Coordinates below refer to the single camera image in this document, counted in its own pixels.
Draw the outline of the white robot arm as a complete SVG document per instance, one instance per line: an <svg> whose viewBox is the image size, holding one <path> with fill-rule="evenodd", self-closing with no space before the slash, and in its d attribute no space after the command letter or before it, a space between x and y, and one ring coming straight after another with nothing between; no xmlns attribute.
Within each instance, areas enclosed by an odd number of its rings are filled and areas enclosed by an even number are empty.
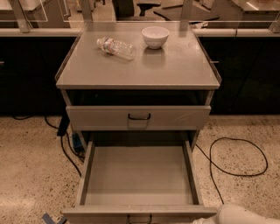
<svg viewBox="0 0 280 224"><path fill-rule="evenodd" d="M243 206L226 204L220 206L214 216L194 220L191 224L280 224L280 220L253 213Z"/></svg>

